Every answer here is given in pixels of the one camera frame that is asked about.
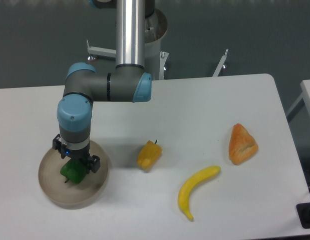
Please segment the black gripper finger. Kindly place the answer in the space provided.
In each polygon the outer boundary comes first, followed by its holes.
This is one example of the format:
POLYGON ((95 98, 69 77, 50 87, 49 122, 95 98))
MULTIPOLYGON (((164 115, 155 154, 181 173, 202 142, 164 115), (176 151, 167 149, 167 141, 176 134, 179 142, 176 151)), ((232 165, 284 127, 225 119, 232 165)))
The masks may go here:
POLYGON ((56 137, 53 139, 52 148, 59 152, 62 159, 67 156, 67 146, 62 143, 60 134, 56 135, 56 137))
POLYGON ((87 168, 87 174, 90 172, 96 173, 100 168, 100 158, 97 155, 89 155, 86 158, 86 168, 87 168))

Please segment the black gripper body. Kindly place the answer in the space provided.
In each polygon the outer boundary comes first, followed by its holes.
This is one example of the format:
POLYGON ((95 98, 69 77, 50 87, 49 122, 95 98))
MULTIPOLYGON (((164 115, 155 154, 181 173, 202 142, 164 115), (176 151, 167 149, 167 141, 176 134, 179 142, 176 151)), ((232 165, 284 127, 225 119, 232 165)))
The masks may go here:
POLYGON ((83 165, 88 165, 88 158, 90 156, 89 154, 90 147, 87 146, 85 148, 79 149, 79 150, 71 150, 68 148, 62 149, 62 158, 69 157, 71 159, 79 160, 83 165))

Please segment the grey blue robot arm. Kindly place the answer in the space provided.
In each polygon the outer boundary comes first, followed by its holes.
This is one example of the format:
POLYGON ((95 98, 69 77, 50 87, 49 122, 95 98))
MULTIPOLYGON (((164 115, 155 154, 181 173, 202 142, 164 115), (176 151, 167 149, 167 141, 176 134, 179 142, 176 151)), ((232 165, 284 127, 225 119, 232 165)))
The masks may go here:
POLYGON ((148 102, 152 76, 145 71, 145 19, 155 11, 152 0, 92 0, 96 8, 116 11, 116 69, 107 75, 96 74, 84 62, 73 64, 66 77, 63 98, 58 103, 60 133, 53 149, 62 158, 79 160, 85 172, 96 173, 100 158, 90 155, 90 131, 94 102, 148 102))

